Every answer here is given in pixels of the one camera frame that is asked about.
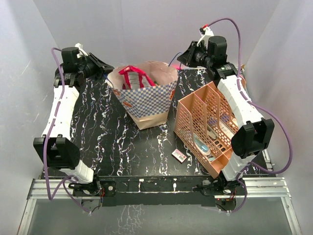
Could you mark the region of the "pink snack bag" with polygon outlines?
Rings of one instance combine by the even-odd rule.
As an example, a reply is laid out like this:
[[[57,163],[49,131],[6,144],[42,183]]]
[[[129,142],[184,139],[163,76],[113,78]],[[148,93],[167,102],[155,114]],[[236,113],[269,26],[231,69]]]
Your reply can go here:
[[[154,81],[143,70],[135,66],[126,66],[119,75],[124,77],[122,89],[133,90],[155,86]]]

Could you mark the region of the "checkered paper bag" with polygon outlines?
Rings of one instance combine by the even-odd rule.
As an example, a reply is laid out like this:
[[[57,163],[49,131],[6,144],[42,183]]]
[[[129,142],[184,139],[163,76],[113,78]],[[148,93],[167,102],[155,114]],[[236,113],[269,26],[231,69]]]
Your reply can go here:
[[[118,72],[126,66],[116,67],[109,73],[109,86],[140,130],[165,124],[179,78],[178,70],[160,61],[146,61],[132,66],[146,72],[155,86],[122,89],[124,77]]]

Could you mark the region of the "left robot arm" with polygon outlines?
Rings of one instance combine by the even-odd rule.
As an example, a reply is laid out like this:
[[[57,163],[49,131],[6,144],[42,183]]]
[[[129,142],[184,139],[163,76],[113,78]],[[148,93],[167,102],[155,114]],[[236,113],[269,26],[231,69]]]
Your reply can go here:
[[[33,146],[44,164],[44,169],[59,170],[72,176],[90,195],[100,192],[101,183],[94,179],[94,171],[83,163],[80,149],[70,140],[70,128],[80,89],[87,79],[102,79],[113,71],[92,53],[77,43],[61,50],[63,62],[57,63],[53,92],[54,98],[48,123]]]

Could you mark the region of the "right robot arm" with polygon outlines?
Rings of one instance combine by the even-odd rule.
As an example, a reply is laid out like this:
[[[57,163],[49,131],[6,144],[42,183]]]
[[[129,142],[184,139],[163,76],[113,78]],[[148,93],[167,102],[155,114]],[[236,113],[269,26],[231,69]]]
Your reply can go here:
[[[274,122],[265,119],[250,104],[239,70],[227,61],[226,49],[225,37],[210,36],[207,44],[204,40],[192,41],[188,49],[178,57],[178,61],[191,68],[206,68],[209,79],[225,97],[236,118],[239,129],[231,138],[233,152],[222,169],[224,178],[218,181],[219,191],[230,194],[236,187],[234,180],[241,178],[244,168],[268,147]]]

